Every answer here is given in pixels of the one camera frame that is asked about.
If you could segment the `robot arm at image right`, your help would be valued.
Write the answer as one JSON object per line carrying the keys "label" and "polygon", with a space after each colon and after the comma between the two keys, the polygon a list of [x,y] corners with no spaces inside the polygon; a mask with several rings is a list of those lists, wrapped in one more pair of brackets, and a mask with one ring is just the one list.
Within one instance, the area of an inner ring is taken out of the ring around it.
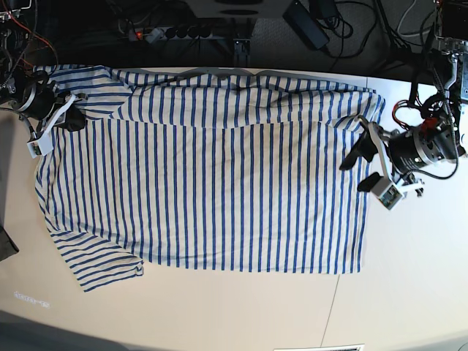
{"label": "robot arm at image right", "polygon": [[458,167],[467,155],[467,2],[437,1],[435,19],[423,42],[409,98],[394,105],[392,132],[363,116],[363,134],[341,164],[350,170],[360,159],[380,159],[382,172],[358,185],[359,192],[378,198],[423,193],[419,175],[436,178],[429,165],[449,162]]}

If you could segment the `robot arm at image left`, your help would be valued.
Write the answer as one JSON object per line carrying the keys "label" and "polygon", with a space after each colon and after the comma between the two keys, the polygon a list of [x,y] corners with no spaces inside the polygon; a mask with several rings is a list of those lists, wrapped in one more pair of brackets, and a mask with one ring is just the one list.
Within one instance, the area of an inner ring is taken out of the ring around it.
{"label": "robot arm at image left", "polygon": [[75,106],[70,91],[62,91],[52,74],[34,70],[26,54],[36,39],[55,48],[37,33],[37,1],[1,2],[1,110],[16,114],[32,137],[46,124],[69,132],[82,130],[86,117]]}

